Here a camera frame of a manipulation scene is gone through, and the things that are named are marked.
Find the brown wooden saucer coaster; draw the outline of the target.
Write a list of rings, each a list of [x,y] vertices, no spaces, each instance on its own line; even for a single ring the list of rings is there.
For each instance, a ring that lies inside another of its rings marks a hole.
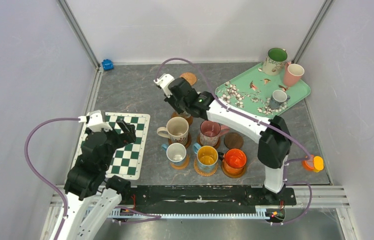
[[[200,145],[200,146],[203,146],[203,144],[200,142],[200,137],[197,136],[197,143]],[[221,138],[218,138],[218,141],[217,143],[213,146],[213,148],[215,149],[218,149],[218,147],[220,146],[220,143],[221,143]]]
[[[194,118],[188,114],[188,113],[181,113],[181,114],[178,114],[176,111],[174,111],[171,115],[171,118],[175,118],[175,117],[181,117],[181,118],[184,118],[185,120],[187,120],[188,122],[188,125],[191,126],[192,123],[193,123],[193,120]]]
[[[173,141],[169,138],[168,139],[168,143],[169,144],[173,144]],[[186,148],[188,148],[191,144],[191,134],[189,133],[188,134],[188,137],[187,137],[187,143],[184,145]]]

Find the light cork coaster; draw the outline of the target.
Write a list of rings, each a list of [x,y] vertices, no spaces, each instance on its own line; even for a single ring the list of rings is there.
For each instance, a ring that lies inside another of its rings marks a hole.
[[[191,86],[197,82],[197,77],[191,72],[185,72],[180,75],[181,78],[184,78]]]

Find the white floral mug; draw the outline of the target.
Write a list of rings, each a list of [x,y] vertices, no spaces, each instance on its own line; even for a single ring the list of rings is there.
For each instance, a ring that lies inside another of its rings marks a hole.
[[[173,143],[185,145],[189,134],[189,125],[184,118],[174,117],[167,122],[166,127],[159,127],[156,133],[160,137],[171,139]]]

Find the pink patterned mug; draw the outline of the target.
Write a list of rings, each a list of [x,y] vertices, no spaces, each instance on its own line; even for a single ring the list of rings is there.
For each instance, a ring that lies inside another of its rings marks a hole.
[[[218,144],[220,137],[227,134],[230,128],[214,121],[205,120],[200,125],[199,143],[202,146],[214,147]]]

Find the blue patterned mug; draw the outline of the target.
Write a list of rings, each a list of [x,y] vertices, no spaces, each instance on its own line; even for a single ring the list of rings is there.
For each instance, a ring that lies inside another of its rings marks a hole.
[[[161,147],[165,151],[166,156],[169,159],[169,162],[180,162],[187,157],[186,148],[181,143],[162,144]]]

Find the yellow inside mug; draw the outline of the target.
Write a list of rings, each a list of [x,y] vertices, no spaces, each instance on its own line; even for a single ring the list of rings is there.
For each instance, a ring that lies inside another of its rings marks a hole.
[[[198,143],[193,144],[193,151],[199,163],[199,169],[209,173],[218,162],[218,152],[212,146],[200,146]]]

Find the dark walnut wooden coaster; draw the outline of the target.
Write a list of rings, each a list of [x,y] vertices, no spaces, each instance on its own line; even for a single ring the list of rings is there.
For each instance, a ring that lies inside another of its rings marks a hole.
[[[243,137],[236,132],[227,133],[224,137],[224,145],[228,149],[241,149],[243,144]]]

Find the light orange wooden coaster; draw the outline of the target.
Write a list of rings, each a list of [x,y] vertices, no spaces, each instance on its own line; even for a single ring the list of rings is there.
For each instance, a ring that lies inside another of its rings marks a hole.
[[[186,168],[189,164],[189,157],[187,156],[183,161],[180,161],[180,162],[172,162],[170,161],[170,165],[176,169],[176,170],[182,170],[184,168]]]

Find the woven rattan coaster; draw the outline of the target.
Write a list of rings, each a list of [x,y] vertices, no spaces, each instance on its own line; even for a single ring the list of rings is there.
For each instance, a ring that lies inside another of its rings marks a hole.
[[[194,160],[194,169],[195,169],[195,171],[198,175],[201,175],[203,177],[209,177],[209,176],[214,175],[216,173],[217,169],[218,169],[218,166],[219,166],[219,164],[216,162],[214,164],[214,167],[211,169],[210,172],[204,172],[204,171],[199,169],[198,163],[199,163],[199,161],[197,159],[195,159]]]

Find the orange mug black handle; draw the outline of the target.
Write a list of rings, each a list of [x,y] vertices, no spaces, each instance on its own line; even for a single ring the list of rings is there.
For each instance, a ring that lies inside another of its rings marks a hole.
[[[230,149],[226,153],[218,152],[218,159],[225,164],[228,173],[236,175],[247,164],[246,154],[237,148]]]

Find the brown ridged wooden coaster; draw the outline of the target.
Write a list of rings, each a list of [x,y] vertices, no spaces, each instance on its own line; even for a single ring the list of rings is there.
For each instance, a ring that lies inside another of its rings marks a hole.
[[[232,178],[232,179],[237,179],[237,178],[242,177],[242,176],[246,173],[246,171],[247,171],[247,166],[244,166],[244,167],[242,168],[242,170],[241,170],[238,174],[230,174],[230,173],[228,173],[227,170],[226,170],[226,168],[225,168],[225,164],[224,164],[224,163],[221,164],[221,169],[222,169],[223,173],[224,173],[227,177]]]

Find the green inside mug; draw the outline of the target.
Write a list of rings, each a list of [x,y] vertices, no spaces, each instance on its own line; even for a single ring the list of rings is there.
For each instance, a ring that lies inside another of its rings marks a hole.
[[[269,49],[262,64],[262,71],[269,76],[278,75],[283,69],[287,58],[288,54],[285,49],[278,47]]]

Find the pink white mug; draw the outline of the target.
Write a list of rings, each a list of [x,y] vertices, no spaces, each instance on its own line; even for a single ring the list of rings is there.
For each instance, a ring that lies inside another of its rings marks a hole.
[[[304,73],[305,69],[301,65],[287,62],[285,64],[283,84],[287,87],[294,86],[299,80],[301,80]]]

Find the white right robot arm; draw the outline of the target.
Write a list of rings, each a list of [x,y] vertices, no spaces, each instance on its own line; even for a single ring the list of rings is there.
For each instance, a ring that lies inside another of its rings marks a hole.
[[[153,82],[163,90],[165,101],[176,112],[187,112],[194,118],[226,125],[253,140],[258,145],[258,160],[265,166],[265,201],[276,204],[283,198],[284,163],[292,142],[288,139],[288,127],[281,117],[267,118],[250,114],[222,102],[212,92],[197,92],[181,77],[164,74]]]

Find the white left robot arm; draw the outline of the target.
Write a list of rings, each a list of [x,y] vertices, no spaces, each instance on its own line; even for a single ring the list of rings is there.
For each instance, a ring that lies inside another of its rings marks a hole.
[[[64,191],[77,196],[78,203],[69,207],[66,215],[68,240],[92,240],[110,212],[119,204],[131,200],[130,181],[119,176],[106,178],[106,172],[117,149],[136,142],[135,126],[117,120],[120,131],[93,117],[86,118],[86,138],[81,154],[68,172]]]

